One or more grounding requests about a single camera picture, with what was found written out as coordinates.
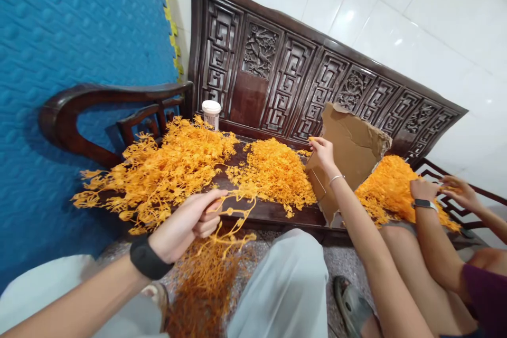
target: purple shirt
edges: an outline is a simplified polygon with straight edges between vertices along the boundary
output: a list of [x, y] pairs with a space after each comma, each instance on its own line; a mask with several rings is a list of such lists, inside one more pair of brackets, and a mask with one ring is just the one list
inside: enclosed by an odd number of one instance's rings
[[465, 264], [463, 277], [488, 338], [507, 336], [507, 277]]

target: cardboard piece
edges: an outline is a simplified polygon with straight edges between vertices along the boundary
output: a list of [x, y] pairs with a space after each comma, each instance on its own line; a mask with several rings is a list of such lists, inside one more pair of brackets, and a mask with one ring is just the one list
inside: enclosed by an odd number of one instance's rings
[[[391, 147], [392, 139], [338, 103], [326, 104], [322, 121], [321, 137], [333, 143], [334, 162], [355, 191], [373, 173]], [[338, 203], [329, 186], [330, 178], [320, 167], [316, 155], [308, 159], [306, 173], [329, 227], [338, 212]]]

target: foot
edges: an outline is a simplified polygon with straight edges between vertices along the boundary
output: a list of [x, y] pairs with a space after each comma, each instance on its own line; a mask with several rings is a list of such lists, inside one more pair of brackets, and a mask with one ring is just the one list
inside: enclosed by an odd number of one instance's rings
[[150, 285], [146, 286], [141, 293], [146, 297], [151, 298], [160, 309], [162, 313], [160, 332], [165, 332], [167, 328], [167, 306], [169, 304], [167, 289], [161, 283], [154, 281]]
[[366, 322], [374, 318], [373, 309], [344, 276], [334, 278], [333, 290], [349, 338], [361, 338]]

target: curved armrest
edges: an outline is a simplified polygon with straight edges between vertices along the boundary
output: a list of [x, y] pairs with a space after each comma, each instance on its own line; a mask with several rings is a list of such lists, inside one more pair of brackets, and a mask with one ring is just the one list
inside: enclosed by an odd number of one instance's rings
[[90, 158], [106, 168], [122, 162], [113, 152], [85, 139], [78, 131], [78, 116], [88, 107], [101, 103], [158, 102], [183, 94], [180, 112], [191, 118], [193, 83], [166, 83], [157, 86], [123, 87], [82, 83], [61, 91], [49, 99], [39, 112], [39, 127], [44, 137], [56, 147]]

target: silver bracelet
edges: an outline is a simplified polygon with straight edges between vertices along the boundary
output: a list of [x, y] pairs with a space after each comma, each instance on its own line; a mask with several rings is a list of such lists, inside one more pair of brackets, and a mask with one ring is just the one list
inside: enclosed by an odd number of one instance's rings
[[345, 178], [345, 176], [344, 176], [344, 175], [334, 176], [334, 177], [333, 177], [333, 178], [331, 178], [331, 180], [329, 181], [329, 186], [331, 186], [331, 182], [333, 182], [334, 180], [336, 180], [337, 178], [340, 178], [340, 177]]

